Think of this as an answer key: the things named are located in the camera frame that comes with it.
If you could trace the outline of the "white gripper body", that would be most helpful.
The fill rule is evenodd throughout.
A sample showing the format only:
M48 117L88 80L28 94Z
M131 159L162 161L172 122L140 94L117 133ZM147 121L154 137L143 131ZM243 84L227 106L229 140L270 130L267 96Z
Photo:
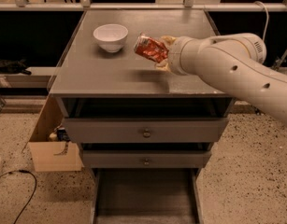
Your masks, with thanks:
M179 76L195 75L194 62L203 42L188 36L177 38L168 52L170 71Z

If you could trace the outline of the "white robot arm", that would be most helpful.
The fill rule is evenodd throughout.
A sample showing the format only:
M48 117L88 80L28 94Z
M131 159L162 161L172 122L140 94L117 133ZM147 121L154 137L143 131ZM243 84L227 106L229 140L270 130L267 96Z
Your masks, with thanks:
M264 42L253 34L205 39L181 36L156 67L179 76L196 75L212 88L248 102L287 127L287 75L262 61Z

